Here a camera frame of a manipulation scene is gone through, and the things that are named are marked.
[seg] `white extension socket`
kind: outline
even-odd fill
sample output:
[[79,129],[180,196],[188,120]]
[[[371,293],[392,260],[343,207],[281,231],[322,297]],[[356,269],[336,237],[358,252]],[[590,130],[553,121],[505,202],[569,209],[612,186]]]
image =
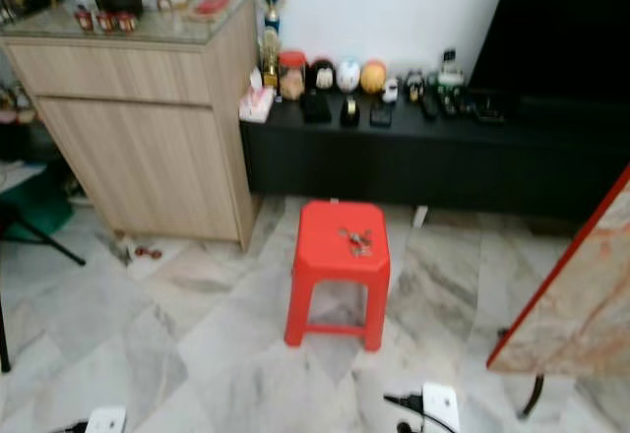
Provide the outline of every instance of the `white extension socket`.
[[124,433],[127,410],[122,406],[95,409],[88,420],[86,433]]
[[[425,383],[422,386],[424,413],[431,415],[460,433],[460,414],[455,391],[447,386]],[[432,420],[424,421],[422,433],[444,433],[444,428]]]

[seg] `cabinet door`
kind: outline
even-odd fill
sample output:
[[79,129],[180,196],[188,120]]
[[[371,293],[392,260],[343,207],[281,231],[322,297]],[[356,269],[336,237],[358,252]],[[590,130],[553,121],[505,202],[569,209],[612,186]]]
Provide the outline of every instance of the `cabinet door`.
[[56,98],[39,105],[111,228],[238,239],[210,109]]

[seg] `stool seat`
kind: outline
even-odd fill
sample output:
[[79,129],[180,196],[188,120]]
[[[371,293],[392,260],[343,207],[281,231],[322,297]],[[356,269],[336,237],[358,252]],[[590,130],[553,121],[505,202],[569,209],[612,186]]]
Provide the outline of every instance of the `stool seat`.
[[[378,207],[359,203],[307,204],[300,214],[285,342],[299,346],[306,332],[314,332],[362,337],[367,350],[378,349],[389,279],[387,229]],[[367,286],[364,327],[308,324],[313,288],[325,280],[350,280]]]

